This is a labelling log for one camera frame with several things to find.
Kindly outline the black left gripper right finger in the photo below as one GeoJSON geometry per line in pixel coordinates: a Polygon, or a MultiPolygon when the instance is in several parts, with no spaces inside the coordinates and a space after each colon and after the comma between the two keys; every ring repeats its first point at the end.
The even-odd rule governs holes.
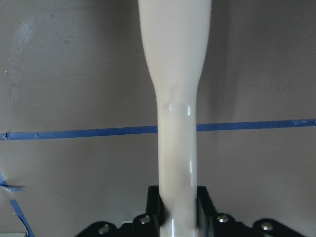
{"type": "Polygon", "coordinates": [[[197,187],[197,225],[203,226],[217,214],[206,186],[197,187]]]}

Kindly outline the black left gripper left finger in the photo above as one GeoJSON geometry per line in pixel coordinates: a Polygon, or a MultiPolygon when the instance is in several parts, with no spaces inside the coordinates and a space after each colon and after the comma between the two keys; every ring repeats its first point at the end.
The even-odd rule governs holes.
{"type": "Polygon", "coordinates": [[[159,226],[165,223],[165,207],[159,194],[159,186],[148,187],[146,214],[155,216],[159,226]]]}

